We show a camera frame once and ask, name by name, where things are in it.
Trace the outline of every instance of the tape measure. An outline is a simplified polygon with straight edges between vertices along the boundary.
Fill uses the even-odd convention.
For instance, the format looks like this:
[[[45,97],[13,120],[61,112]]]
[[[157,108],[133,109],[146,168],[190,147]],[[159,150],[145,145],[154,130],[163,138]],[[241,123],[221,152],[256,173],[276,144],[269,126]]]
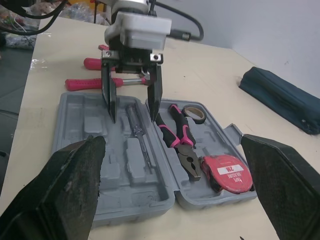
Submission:
[[[233,194],[240,194],[251,189],[251,174],[240,159],[231,155],[217,155],[204,156],[201,161],[201,169],[216,192],[225,189]]]

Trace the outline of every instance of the black gripper pad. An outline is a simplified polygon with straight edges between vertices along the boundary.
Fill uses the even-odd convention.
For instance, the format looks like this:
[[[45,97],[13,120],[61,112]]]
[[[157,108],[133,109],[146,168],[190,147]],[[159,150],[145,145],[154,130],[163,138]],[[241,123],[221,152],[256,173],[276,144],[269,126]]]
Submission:
[[[257,196],[280,240],[320,239],[320,175],[292,147],[241,139]]]

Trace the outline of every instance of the pink-handled tool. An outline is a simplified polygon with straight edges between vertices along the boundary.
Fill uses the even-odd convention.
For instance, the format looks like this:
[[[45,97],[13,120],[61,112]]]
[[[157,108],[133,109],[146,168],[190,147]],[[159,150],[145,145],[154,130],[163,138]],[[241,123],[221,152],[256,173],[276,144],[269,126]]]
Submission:
[[[98,46],[99,50],[109,50],[109,47],[106,45],[99,45]],[[83,65],[86,69],[88,70],[101,70],[101,59],[100,58],[92,58],[92,57],[87,57],[83,61]]]
[[[101,59],[87,57],[84,59],[83,65],[88,70],[101,70]]]
[[[140,85],[147,84],[147,80],[144,77],[141,78],[132,78],[132,79],[122,79],[122,78],[113,78],[112,79],[117,88],[122,86],[129,85]],[[101,78],[92,78],[92,79],[67,79],[65,80],[65,87],[68,91],[78,91],[85,89],[101,89],[102,83]]]

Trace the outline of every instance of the pliers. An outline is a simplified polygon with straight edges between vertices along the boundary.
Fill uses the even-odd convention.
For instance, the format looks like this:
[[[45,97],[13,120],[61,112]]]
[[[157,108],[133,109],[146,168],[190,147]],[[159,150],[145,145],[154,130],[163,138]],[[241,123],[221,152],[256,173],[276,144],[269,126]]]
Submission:
[[[155,122],[163,133],[163,140],[168,148],[174,148],[181,165],[189,174],[192,181],[199,181],[201,178],[201,168],[199,159],[193,151],[196,140],[190,132],[188,121],[181,113],[176,104],[169,107],[169,112],[175,121],[176,134],[164,123],[160,113],[157,115]]]

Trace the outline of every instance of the tool case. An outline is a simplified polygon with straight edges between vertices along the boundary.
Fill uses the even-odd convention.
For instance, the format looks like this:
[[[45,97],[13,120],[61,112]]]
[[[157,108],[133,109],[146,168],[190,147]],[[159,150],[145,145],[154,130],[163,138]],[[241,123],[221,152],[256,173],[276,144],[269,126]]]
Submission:
[[[151,167],[144,161],[139,140],[133,136],[126,112],[130,104],[135,104],[144,129]],[[247,166],[236,148],[242,133],[234,124],[223,129],[201,103],[162,99],[159,112],[174,132],[176,124],[168,111],[172,104],[177,104],[179,109],[191,105],[206,113],[203,124],[195,124],[187,117],[198,157],[232,155]],[[93,228],[163,215],[175,199],[184,209],[193,210],[257,197],[254,188],[240,194],[215,192],[205,174],[199,181],[190,181],[175,149],[166,146],[161,130],[151,122],[147,104],[135,97],[118,96],[117,107],[116,123],[113,123],[101,94],[66,92],[60,98],[52,153],[90,135],[103,136],[106,141]]]

